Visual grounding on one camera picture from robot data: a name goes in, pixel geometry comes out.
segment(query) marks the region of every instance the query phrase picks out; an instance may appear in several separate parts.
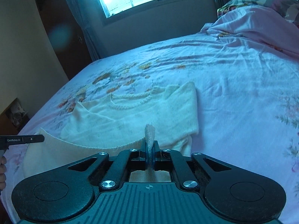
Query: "handheld device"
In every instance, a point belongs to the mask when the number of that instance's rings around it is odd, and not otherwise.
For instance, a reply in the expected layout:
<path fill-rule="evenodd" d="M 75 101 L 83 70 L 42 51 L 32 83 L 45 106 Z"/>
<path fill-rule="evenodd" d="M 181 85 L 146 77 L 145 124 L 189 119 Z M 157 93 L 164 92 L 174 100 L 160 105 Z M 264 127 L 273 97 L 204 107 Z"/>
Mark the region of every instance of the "handheld device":
<path fill-rule="evenodd" d="M 161 150 L 157 141 L 150 150 L 151 160 L 144 141 L 24 179 L 12 192 L 20 223 L 281 223 L 286 194 L 272 179 L 202 153 Z M 129 182 L 149 166 L 171 182 Z"/>
<path fill-rule="evenodd" d="M 3 157 L 5 151 L 9 149 L 9 146 L 28 144 L 28 143 L 37 143 L 43 141 L 44 141 L 43 135 L 0 136 L 0 159 Z"/>

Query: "knit sweater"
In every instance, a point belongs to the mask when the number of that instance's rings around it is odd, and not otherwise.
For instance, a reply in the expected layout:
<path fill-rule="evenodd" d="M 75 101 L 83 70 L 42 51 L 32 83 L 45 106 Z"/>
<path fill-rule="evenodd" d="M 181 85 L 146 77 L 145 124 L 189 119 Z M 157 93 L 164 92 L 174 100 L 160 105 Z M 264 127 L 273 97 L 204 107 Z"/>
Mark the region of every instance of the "knit sweater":
<path fill-rule="evenodd" d="M 78 102 L 60 139 L 45 131 L 43 143 L 30 144 L 24 157 L 24 176 L 32 176 L 80 160 L 99 151 L 117 155 L 140 148 L 146 124 L 155 127 L 161 149 L 191 154 L 192 134 L 198 133 L 197 101 L 192 82 L 154 87 L 142 94 L 109 94 Z"/>

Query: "window frame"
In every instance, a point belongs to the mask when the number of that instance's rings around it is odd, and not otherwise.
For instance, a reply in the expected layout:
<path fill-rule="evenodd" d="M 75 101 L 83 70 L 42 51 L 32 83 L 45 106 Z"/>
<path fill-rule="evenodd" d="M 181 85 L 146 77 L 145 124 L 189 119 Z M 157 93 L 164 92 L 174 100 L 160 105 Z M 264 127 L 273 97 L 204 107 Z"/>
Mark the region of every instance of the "window frame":
<path fill-rule="evenodd" d="M 155 8 L 158 6 L 163 6 L 165 4 L 178 2 L 178 1 L 182 1 L 182 0 L 153 0 L 153 1 L 149 1 L 146 3 L 140 4 L 138 6 L 131 7 L 131 8 L 124 10 L 120 13 L 114 14 L 113 16 L 110 16 L 108 18 L 106 17 L 104 9 L 102 7 L 102 4 L 99 1 L 102 23 L 103 23 L 103 26 L 107 26 L 109 24 L 115 23 L 115 22 L 122 20 L 124 18 L 127 18 L 129 16 L 146 11 L 148 9 L 152 9 L 152 8 Z"/>

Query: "wall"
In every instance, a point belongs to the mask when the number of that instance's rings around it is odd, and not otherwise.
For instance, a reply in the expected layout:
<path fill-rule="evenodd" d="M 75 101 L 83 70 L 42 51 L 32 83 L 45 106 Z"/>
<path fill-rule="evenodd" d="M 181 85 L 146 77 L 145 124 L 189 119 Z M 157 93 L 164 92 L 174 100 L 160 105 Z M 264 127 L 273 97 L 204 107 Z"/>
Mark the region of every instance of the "wall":
<path fill-rule="evenodd" d="M 0 112 L 18 97 L 32 117 L 67 81 L 35 0 L 0 0 Z"/>
<path fill-rule="evenodd" d="M 164 0 L 111 24 L 99 24 L 101 11 L 88 4 L 93 27 L 106 54 L 115 55 L 142 45 L 197 33 L 205 23 L 215 22 L 214 0 Z"/>

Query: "person's hand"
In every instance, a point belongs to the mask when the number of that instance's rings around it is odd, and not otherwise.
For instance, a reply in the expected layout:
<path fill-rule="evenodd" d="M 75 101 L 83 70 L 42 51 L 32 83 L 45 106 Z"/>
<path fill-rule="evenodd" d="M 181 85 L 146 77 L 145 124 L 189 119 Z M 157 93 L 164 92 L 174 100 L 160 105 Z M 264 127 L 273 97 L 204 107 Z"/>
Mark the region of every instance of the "person's hand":
<path fill-rule="evenodd" d="M 6 176 L 5 176 L 5 173 L 6 173 L 6 167 L 5 167 L 5 164 L 7 163 L 7 160 L 5 157 L 2 157 L 1 158 L 1 165 L 0 165 L 0 190 L 3 190 L 5 189 L 6 187 Z"/>

